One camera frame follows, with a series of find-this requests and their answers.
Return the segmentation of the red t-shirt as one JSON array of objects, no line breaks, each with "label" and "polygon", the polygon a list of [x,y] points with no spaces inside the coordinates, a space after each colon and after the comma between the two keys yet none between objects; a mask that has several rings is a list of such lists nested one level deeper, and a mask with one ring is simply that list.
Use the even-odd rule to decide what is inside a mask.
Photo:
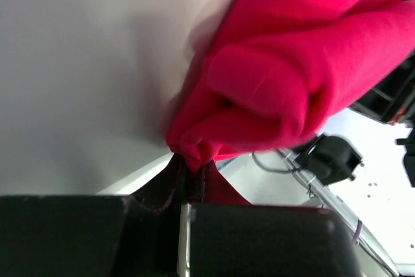
[{"label": "red t-shirt", "polygon": [[213,160],[309,141],[413,49],[412,0],[233,0],[167,132],[188,200],[245,204]]}]

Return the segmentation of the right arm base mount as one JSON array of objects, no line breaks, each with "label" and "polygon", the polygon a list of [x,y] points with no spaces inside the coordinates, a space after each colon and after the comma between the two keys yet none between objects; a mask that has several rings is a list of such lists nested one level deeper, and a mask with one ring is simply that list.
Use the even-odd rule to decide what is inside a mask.
[{"label": "right arm base mount", "polygon": [[362,165],[358,150],[340,136],[320,134],[292,152],[300,168],[313,173],[324,186],[355,180],[354,170]]}]

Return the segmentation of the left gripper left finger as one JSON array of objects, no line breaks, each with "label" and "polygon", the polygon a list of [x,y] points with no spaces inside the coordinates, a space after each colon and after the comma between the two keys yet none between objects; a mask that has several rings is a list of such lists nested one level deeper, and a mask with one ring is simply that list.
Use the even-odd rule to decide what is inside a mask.
[{"label": "left gripper left finger", "polygon": [[186,167],[129,195],[1,197],[2,276],[176,276]]}]

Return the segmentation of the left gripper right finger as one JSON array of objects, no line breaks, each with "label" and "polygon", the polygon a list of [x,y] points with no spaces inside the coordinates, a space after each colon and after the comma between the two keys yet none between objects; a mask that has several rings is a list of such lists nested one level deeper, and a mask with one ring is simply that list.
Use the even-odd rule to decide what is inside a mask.
[{"label": "left gripper right finger", "polygon": [[190,276],[360,276],[351,236],[337,213],[254,206],[214,163],[195,177],[188,216]]}]

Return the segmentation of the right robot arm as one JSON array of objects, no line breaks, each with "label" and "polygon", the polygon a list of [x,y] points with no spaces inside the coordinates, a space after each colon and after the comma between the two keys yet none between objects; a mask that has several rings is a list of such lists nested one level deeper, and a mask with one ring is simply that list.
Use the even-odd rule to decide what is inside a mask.
[{"label": "right robot arm", "polygon": [[410,129],[396,145],[405,148],[403,167],[414,186],[414,52],[350,108],[382,124],[402,124]]}]

